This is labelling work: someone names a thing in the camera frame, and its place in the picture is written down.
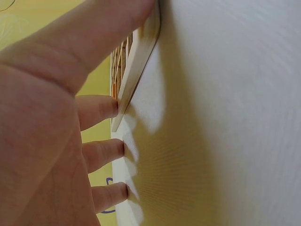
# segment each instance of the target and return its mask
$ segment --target white surface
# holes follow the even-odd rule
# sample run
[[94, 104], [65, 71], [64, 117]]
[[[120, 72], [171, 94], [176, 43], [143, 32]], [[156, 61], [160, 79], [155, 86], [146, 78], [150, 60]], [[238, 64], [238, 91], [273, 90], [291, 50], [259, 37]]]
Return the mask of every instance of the white surface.
[[114, 180], [136, 196], [117, 207], [120, 226], [301, 225], [300, 9], [162, 1], [158, 44], [113, 134], [132, 153]]

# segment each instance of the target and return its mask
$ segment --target skin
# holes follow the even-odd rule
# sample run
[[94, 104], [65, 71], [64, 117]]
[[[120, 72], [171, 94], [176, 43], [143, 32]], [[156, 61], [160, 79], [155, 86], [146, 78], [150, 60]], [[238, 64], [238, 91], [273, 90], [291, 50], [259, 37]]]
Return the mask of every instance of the skin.
[[0, 52], [0, 225], [98, 226], [127, 186], [91, 187], [88, 173], [124, 155], [120, 140], [80, 131], [117, 115], [116, 100], [75, 94], [154, 0], [87, 0]]

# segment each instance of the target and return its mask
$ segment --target wooden frame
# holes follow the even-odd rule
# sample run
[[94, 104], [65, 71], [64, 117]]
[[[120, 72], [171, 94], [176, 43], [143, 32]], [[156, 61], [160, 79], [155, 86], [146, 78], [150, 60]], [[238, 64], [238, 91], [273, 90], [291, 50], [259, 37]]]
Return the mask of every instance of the wooden frame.
[[132, 98], [160, 31], [159, 3], [144, 25], [135, 30], [111, 53], [111, 95], [118, 100], [118, 116], [111, 120], [116, 132]]

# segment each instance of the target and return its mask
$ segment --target cable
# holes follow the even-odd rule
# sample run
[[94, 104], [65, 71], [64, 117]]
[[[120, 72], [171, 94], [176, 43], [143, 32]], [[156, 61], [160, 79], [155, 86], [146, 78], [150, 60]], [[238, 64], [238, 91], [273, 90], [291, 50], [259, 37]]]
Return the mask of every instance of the cable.
[[0, 10], [0, 12], [3, 12], [5, 10], [9, 9], [15, 2], [16, 2], [16, 0], [13, 0], [13, 2], [7, 8]]

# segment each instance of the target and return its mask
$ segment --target finger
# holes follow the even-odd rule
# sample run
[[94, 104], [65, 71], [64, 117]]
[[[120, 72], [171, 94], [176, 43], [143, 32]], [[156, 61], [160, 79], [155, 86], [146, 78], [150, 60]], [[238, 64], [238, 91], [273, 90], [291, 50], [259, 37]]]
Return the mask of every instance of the finger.
[[6, 49], [0, 62], [77, 93], [87, 75], [143, 24], [154, 0], [86, 0]]
[[124, 156], [124, 144], [121, 140], [111, 139], [85, 143], [82, 153], [88, 173], [92, 173], [105, 164]]
[[76, 97], [76, 103], [81, 131], [118, 114], [117, 100], [110, 96], [78, 96]]
[[125, 183], [116, 183], [92, 187], [92, 196], [95, 211], [100, 213], [128, 198], [127, 185]]

